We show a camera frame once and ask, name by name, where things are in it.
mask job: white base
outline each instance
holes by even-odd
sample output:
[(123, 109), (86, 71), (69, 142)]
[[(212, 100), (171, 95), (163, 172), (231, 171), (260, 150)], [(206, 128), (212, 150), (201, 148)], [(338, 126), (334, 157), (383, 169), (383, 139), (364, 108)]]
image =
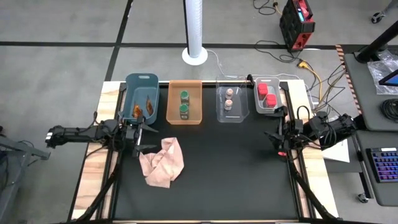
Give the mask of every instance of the white base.
[(203, 47), (201, 48), (200, 55), (197, 58), (191, 58), (191, 56), (189, 56), (188, 48), (184, 49), (182, 52), (182, 60), (189, 65), (201, 65), (206, 62), (207, 56), (207, 50)]

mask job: orange translucent bin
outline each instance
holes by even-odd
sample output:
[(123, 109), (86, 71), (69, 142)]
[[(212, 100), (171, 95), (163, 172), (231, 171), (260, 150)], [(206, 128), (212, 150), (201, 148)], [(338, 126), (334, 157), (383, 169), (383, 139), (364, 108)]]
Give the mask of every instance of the orange translucent bin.
[[(181, 91), (189, 94), (189, 118), (180, 117)], [(174, 125), (196, 125), (201, 123), (201, 80), (171, 80), (167, 100), (166, 120)]]

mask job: blue bin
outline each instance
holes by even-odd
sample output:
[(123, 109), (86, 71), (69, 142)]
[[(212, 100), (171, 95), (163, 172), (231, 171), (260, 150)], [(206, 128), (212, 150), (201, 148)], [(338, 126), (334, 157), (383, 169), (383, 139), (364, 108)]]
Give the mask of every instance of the blue bin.
[[(132, 117), (134, 104), (139, 105), (145, 116), (146, 124), (153, 124), (156, 120), (157, 105), (159, 104), (159, 79), (151, 73), (133, 73), (126, 77), (127, 93), (124, 99), (122, 116), (131, 124), (136, 124), (137, 119)], [(154, 113), (149, 116), (146, 110), (147, 97), (152, 102)]]

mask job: red block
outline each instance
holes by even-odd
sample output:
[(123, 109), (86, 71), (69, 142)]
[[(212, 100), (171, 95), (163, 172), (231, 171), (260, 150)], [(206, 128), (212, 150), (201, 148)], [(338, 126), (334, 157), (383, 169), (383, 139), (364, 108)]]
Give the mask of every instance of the red block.
[(260, 83), (257, 85), (257, 91), (259, 94), (259, 100), (263, 100), (268, 94), (268, 86), (266, 83)]
[(274, 94), (268, 94), (265, 100), (266, 107), (273, 108), (276, 106), (276, 96)]

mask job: red power station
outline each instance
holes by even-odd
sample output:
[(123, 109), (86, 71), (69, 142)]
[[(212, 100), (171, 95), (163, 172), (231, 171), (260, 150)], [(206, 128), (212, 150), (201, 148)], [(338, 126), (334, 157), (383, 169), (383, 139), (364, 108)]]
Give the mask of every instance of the red power station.
[(312, 11), (307, 0), (288, 0), (279, 26), (289, 52), (303, 50), (315, 30)]

